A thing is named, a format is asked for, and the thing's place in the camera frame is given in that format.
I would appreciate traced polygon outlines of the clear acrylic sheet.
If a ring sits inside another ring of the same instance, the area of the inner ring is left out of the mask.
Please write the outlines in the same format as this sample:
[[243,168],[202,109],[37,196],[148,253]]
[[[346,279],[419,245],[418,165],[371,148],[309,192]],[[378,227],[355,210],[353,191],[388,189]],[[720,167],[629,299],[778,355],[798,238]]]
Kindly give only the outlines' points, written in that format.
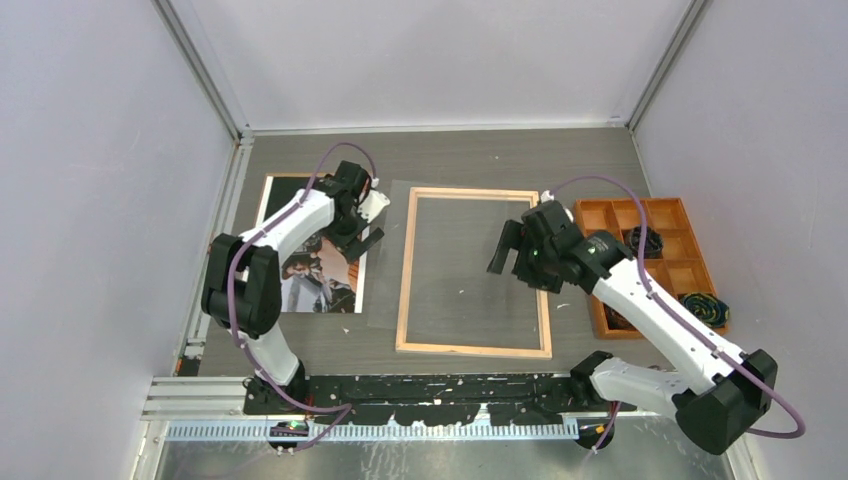
[[394,180],[388,194],[385,236],[369,258],[369,326],[395,329],[406,308],[415,330],[536,330],[535,291],[486,268],[504,223],[534,205],[537,192]]

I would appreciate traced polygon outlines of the light wooden picture frame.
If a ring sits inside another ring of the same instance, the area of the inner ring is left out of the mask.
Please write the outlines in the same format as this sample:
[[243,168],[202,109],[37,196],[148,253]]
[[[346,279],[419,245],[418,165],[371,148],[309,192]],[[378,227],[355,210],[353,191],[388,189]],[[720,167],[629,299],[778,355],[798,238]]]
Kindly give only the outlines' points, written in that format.
[[488,270],[506,221],[538,192],[413,186],[407,200],[396,351],[551,359],[547,293]]

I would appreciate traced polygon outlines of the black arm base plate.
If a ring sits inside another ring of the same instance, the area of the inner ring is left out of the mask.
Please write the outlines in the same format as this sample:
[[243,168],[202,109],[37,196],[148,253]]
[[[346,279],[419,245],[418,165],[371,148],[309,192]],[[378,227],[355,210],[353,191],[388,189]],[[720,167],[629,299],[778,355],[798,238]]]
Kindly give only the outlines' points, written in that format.
[[349,405],[340,423],[362,426],[465,426],[480,413],[494,426],[552,425],[563,414],[612,410],[570,377],[548,373],[316,375],[290,396],[313,408]]

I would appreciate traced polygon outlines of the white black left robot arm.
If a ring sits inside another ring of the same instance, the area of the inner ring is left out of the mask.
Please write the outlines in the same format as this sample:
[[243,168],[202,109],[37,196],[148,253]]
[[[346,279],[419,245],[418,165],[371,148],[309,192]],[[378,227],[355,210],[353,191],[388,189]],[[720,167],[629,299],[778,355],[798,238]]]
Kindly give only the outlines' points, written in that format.
[[254,369],[254,380],[280,412],[298,412],[307,398],[303,362],[284,338],[286,266],[310,267],[321,251],[339,258],[343,273],[383,236],[370,228],[390,201],[377,176],[343,161],[332,174],[315,174],[278,211],[241,234],[211,243],[201,309],[231,335]]

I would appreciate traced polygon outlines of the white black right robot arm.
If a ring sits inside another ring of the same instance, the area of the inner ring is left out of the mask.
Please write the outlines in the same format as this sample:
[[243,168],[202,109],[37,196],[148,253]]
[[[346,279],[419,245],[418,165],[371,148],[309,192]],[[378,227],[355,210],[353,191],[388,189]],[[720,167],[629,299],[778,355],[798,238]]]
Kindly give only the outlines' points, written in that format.
[[713,455],[751,432],[770,409],[776,360],[710,330],[614,234],[584,235],[559,201],[548,200],[505,222],[488,272],[502,273],[510,252],[517,254],[518,280],[552,293],[564,284],[580,287],[622,315],[674,368],[661,372],[596,351],[570,371],[571,397],[580,408],[616,401],[658,413]]

